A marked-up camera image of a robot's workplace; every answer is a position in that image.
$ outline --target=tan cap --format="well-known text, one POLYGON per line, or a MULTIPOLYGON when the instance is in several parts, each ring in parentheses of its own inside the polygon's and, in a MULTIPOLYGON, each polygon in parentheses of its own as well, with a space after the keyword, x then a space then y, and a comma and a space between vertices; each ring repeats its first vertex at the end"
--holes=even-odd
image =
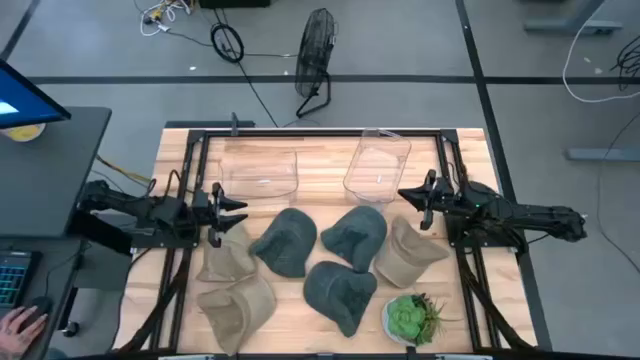
POLYGON ((205 242, 200 281, 238 281, 256 272, 256 262, 249 255, 251 238, 242 224, 221 236, 220 248, 205 242))
POLYGON ((260 275, 200 294, 197 303, 207 316, 218 345, 228 355, 237 353, 276 309, 275 295, 260 275))
POLYGON ((406 288, 413 285, 429 265, 448 256, 447 250, 421 238, 404 217, 396 216, 374 266, 391 283, 406 288))

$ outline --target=hand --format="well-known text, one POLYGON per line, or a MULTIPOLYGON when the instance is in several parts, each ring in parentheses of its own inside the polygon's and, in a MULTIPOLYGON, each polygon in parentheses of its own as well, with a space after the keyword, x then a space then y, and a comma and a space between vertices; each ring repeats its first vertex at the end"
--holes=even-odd
POLYGON ((0 360, 19 360, 33 340, 40 335, 46 325, 47 314, 40 316, 33 324, 18 333, 22 323, 36 311, 36 307, 11 310, 0 320, 0 360))

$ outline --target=wooden table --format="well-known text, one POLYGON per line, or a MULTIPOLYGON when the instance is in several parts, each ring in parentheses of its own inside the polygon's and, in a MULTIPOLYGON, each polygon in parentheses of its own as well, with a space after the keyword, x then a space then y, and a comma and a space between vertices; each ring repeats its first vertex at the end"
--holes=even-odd
MULTIPOLYGON (((156 193, 162 193, 169 172, 182 167, 186 137, 189 129, 166 129, 158 151, 154 177, 158 180, 156 193)), ((458 129, 462 157, 471 180, 479 181, 496 189, 496 176, 487 148, 487 142, 481 129, 458 129)), ((429 169, 440 172, 435 141, 432 138, 409 138, 411 153, 402 176, 400 188, 421 185, 429 169)), ((292 206, 311 216, 318 227, 318 233, 332 226, 355 204, 345 199, 342 180, 347 172, 353 153, 358 145, 357 137, 251 137, 251 138, 215 138, 211 140, 208 153, 204 189, 210 191, 211 184, 218 179, 219 162, 230 152, 259 151, 265 147, 292 148, 298 155, 299 188, 295 200, 280 200, 278 203, 250 200, 249 207, 243 209, 249 214, 244 221, 250 235, 257 239, 271 223, 273 217, 282 209, 292 206)), ((189 186, 193 186, 195 168, 200 149, 194 152, 189 177, 189 186)), ((174 182, 170 189, 174 194, 178 184, 174 182)), ((402 214, 418 228, 421 213, 400 198, 389 204, 384 210, 387 223, 396 214, 402 214)), ((277 308, 274 315, 241 348, 241 353, 404 353, 405 347, 394 343, 381 327, 381 310, 391 298, 413 292, 427 293, 439 304, 445 304, 442 317, 443 332, 434 342, 421 346, 418 352, 469 352, 471 343, 466 321, 460 278, 455 254, 449 247, 444 219, 434 214, 434 225, 425 238, 448 249, 451 256, 433 264, 420 277, 413 288, 398 289, 384 278, 378 278, 378 290, 373 295, 358 332, 352 338, 345 338, 331 320, 317 313, 306 304, 302 297, 303 279, 287 279, 272 273, 265 264, 257 259, 258 271, 271 284, 276 297, 277 308)), ((115 347, 124 344, 140 327, 153 308, 160 283, 165 250, 153 250, 141 259, 132 269, 122 302, 121 324, 115 347)), ((516 258, 506 248, 483 249, 485 266, 491 295, 496 306, 507 321, 529 343, 535 344, 532 320, 525 297, 522 278, 516 258)), ((319 239, 316 241, 307 269, 322 260, 339 263, 344 261, 327 251, 319 239)), ((202 247, 193 253, 190 280, 184 304, 184 316, 181 327, 179 352, 184 353, 221 353, 211 327, 196 305, 196 296, 228 284, 204 283, 195 279, 203 261, 202 247)), ((168 339, 171 307, 165 316, 165 326, 161 346, 168 339)), ((484 345, 489 344, 486 323, 482 308, 476 301, 476 312, 480 323, 484 345)))

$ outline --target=floor fan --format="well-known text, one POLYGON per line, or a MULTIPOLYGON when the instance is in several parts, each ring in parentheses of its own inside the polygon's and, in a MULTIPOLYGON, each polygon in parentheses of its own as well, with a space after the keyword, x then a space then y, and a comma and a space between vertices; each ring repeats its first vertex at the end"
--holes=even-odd
POLYGON ((314 10, 309 15, 302 34, 298 62, 296 64, 296 91, 306 100, 296 115, 298 118, 322 109, 331 102, 331 76, 327 72, 329 58, 336 39, 336 22, 327 9, 314 10), (327 99, 324 103, 305 110, 309 101, 319 95, 320 86, 327 82, 327 99))

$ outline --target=gray cap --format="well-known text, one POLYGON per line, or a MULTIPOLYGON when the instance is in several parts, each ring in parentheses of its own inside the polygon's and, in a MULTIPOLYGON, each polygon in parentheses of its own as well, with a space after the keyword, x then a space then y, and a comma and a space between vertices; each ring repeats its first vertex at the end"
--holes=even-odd
POLYGON ((387 235, 387 223, 374 208, 358 206, 321 234, 331 252, 347 260, 357 272, 369 271, 387 235))
POLYGON ((351 337, 377 287, 371 273, 356 273, 344 265, 322 261, 309 271, 303 294, 309 306, 335 321, 342 334, 351 337))
POLYGON ((313 249, 318 230, 313 220, 300 210, 282 210, 258 241, 249 248, 274 273, 301 278, 304 265, 313 249))

